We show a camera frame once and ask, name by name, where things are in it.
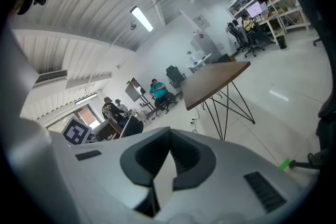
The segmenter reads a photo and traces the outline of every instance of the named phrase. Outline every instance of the ceiling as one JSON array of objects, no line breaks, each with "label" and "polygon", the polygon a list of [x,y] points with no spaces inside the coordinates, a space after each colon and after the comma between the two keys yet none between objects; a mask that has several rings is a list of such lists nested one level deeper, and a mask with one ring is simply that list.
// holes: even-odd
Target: ceiling
[{"label": "ceiling", "polygon": [[[158,29],[180,15],[179,8],[195,0],[47,0],[34,5],[12,23],[30,63],[39,73],[68,70],[68,82],[93,76],[90,93],[102,90],[123,64]],[[154,30],[149,33],[130,13],[138,6]],[[130,24],[137,27],[130,30]],[[86,86],[26,105],[22,116],[38,119],[88,94]]]}]

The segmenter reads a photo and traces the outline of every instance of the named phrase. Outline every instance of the floor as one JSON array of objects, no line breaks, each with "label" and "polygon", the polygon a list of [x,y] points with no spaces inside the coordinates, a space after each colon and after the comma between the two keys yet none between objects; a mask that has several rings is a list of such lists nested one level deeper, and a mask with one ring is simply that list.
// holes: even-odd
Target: floor
[{"label": "floor", "polygon": [[[287,48],[280,50],[276,45],[266,47],[246,59],[243,54],[237,61],[250,61],[251,66],[235,79],[235,85],[247,102],[256,124],[230,112],[226,141],[234,142],[255,151],[273,164],[280,166],[287,159],[307,161],[307,154],[319,150],[315,130],[318,124],[318,112],[331,92],[331,71],[322,43],[312,45],[317,34],[311,31],[297,31],[286,35]],[[241,107],[244,106],[233,86],[229,87],[229,96]],[[212,102],[207,102],[214,112]],[[209,112],[199,105],[187,111],[184,101],[172,106],[148,124],[145,130],[160,126],[192,131],[192,118],[199,120],[196,129],[199,134],[219,139]],[[225,126],[226,109],[217,105],[222,127]],[[302,168],[285,172],[302,187],[313,181],[317,172]],[[161,206],[171,195],[171,182],[176,170],[171,155],[155,179],[157,196]]]}]

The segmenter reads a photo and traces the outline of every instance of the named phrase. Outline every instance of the ceiling light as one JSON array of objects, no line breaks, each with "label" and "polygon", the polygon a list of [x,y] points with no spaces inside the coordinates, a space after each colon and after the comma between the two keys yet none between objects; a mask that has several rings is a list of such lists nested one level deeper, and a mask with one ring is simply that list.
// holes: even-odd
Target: ceiling light
[{"label": "ceiling light", "polygon": [[82,104],[82,103],[84,103],[85,101],[88,101],[88,100],[90,100],[90,99],[92,99],[92,98],[95,98],[96,96],[97,96],[97,93],[94,93],[93,95],[84,97],[83,99],[81,99],[81,100],[75,102],[75,105]]},{"label": "ceiling light", "polygon": [[143,15],[137,6],[131,9],[131,13],[142,23],[144,27],[146,27],[148,32],[151,32],[154,29],[151,23],[147,20],[146,16]]},{"label": "ceiling light", "polygon": [[282,94],[280,94],[278,92],[270,90],[269,93],[272,94],[272,95],[274,95],[274,96],[276,96],[276,97],[278,97],[278,98],[280,98],[280,99],[283,99],[286,102],[289,101],[289,99],[286,96],[283,96]]}]

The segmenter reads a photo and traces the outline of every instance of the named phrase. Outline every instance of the teal shirt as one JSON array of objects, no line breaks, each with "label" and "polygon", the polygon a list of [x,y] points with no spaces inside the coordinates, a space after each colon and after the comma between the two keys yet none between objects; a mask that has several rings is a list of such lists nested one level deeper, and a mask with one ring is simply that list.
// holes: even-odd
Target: teal shirt
[{"label": "teal shirt", "polygon": [[[159,82],[159,83],[155,86],[155,88],[160,88],[160,87],[162,87],[163,85],[164,85],[163,83]],[[163,96],[165,95],[165,93],[166,93],[167,91],[166,91],[166,89],[161,89],[161,90],[155,91],[155,90],[154,90],[154,86],[153,86],[149,92],[154,93],[155,98],[161,98],[161,97],[163,97]]]}]

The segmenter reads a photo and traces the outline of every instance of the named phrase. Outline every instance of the air conditioner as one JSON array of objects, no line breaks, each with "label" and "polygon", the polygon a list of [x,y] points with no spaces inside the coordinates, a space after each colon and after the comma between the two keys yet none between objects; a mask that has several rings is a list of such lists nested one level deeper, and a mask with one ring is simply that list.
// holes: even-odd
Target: air conditioner
[{"label": "air conditioner", "polygon": [[25,105],[38,102],[56,93],[63,92],[67,86],[67,70],[40,74],[26,99]]}]

